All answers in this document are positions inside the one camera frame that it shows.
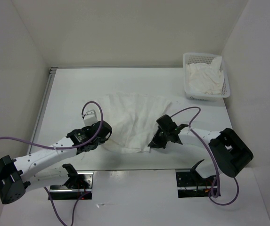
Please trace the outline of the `white pleated skirt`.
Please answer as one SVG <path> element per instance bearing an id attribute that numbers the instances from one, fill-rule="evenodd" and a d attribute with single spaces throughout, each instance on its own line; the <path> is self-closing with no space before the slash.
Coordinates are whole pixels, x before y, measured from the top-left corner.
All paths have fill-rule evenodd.
<path id="1" fill-rule="evenodd" d="M 103 120 L 112 127 L 112 135 L 103 147 L 114 153 L 149 153 L 156 120 L 171 104 L 165 97 L 117 92 L 94 100 L 103 112 Z"/>

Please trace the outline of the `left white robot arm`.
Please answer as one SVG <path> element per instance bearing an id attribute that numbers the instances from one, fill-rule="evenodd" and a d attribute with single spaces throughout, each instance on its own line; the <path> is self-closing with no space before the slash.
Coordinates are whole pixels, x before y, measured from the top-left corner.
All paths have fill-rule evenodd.
<path id="1" fill-rule="evenodd" d="M 74 129 L 51 146 L 33 154 L 12 159 L 9 155 L 0 158 L 0 200 L 10 204 L 25 193 L 37 188 L 61 185 L 73 188 L 84 185 L 80 176 L 70 163 L 59 168 L 50 166 L 83 152 L 89 152 L 104 144 L 112 134 L 112 127 L 105 121 L 91 126 Z"/>

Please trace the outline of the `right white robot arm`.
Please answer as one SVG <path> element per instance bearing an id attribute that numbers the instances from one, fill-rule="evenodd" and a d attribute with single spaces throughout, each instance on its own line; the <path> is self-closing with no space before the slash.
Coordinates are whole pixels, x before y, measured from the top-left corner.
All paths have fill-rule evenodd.
<path id="1" fill-rule="evenodd" d="M 190 174 L 190 179 L 195 185 L 203 184 L 208 177 L 215 174 L 223 173 L 235 178 L 254 158 L 252 151 L 233 129 L 194 129 L 187 124 L 177 125 L 168 115 L 160 117 L 156 122 L 158 129 L 148 144 L 149 147 L 164 149 L 167 143 L 171 142 L 205 148 L 212 155 L 211 159 L 216 163 L 213 170 L 207 164 L 199 167 L 200 161 L 195 164 L 196 170 Z"/>

